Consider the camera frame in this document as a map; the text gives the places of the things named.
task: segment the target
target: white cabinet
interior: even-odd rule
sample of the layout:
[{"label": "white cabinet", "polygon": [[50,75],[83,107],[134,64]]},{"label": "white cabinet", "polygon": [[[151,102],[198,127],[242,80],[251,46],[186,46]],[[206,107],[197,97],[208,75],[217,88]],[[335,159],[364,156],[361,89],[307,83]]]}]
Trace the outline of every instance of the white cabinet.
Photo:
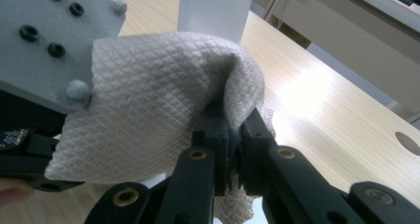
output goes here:
[{"label": "white cabinet", "polygon": [[412,113],[420,112],[420,33],[363,0],[277,0],[278,18]]}]

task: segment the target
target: mounting plate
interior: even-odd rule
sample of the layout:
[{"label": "mounting plate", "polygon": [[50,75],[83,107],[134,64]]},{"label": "mounting plate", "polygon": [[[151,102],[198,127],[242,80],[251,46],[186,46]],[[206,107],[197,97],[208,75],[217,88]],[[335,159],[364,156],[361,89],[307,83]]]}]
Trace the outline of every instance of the mounting plate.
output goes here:
[{"label": "mounting plate", "polygon": [[[0,0],[0,90],[63,114],[83,108],[93,41],[118,36],[126,9],[112,0]],[[67,95],[74,80],[86,96]]]}]

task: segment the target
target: diamond pattern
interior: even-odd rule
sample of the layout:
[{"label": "diamond pattern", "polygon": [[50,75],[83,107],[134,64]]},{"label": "diamond pattern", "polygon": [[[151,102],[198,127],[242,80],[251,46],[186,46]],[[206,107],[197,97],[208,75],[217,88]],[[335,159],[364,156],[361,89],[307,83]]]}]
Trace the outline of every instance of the diamond pattern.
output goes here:
[{"label": "diamond pattern", "polygon": [[[173,169],[213,99],[223,96],[236,131],[263,102],[260,68],[239,46],[211,36],[98,40],[92,72],[91,102],[67,116],[46,170],[50,179],[118,183],[152,177]],[[250,212],[249,203],[238,202],[245,200],[241,195],[232,195],[229,208],[235,211],[227,215],[238,214],[231,205]]]}]

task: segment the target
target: wooden surface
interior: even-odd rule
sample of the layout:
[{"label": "wooden surface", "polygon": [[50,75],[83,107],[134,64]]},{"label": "wooden surface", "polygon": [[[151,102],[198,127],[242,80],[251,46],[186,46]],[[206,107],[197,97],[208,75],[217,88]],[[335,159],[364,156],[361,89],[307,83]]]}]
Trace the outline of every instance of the wooden surface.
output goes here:
[{"label": "wooden surface", "polygon": [[[176,30],[178,0],[126,1],[122,36]],[[402,132],[420,144],[419,131],[252,13],[243,46],[262,68],[278,141],[299,149],[332,185],[348,191],[376,181],[420,207],[420,157],[395,138]],[[103,190],[37,191],[0,209],[0,223],[83,223]]]}]

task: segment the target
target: textured paper towel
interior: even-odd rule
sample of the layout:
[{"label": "textured paper towel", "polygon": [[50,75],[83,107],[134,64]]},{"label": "textured paper towel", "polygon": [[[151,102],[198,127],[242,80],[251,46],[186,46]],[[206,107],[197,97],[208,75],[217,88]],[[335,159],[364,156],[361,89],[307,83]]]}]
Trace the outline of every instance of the textured paper towel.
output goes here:
[{"label": "textured paper towel", "polygon": [[[98,40],[92,72],[90,104],[67,116],[47,178],[118,183],[171,170],[211,101],[223,98],[235,131],[263,101],[263,74],[252,58],[239,46],[211,36]],[[250,218],[250,203],[241,202],[244,196],[234,191],[216,201],[216,213],[228,205],[222,208],[229,210],[222,221]]]}]

